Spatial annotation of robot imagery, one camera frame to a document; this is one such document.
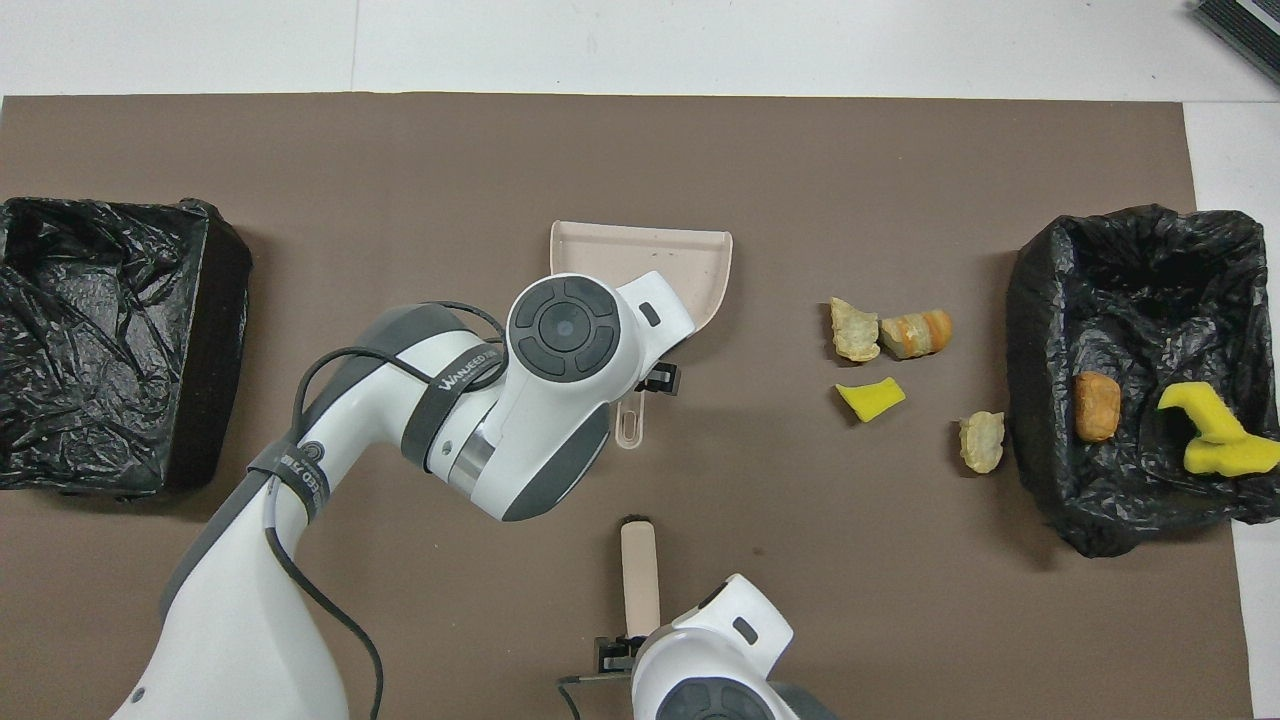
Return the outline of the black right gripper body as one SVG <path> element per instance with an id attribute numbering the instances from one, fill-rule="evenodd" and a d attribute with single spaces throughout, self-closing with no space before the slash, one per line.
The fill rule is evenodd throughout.
<path id="1" fill-rule="evenodd" d="M 594 639 L 594 670 L 585 675 L 570 675 L 559 679 L 561 687 L 598 683 L 628 682 L 634 673 L 637 656 L 646 635 L 599 635 Z"/>

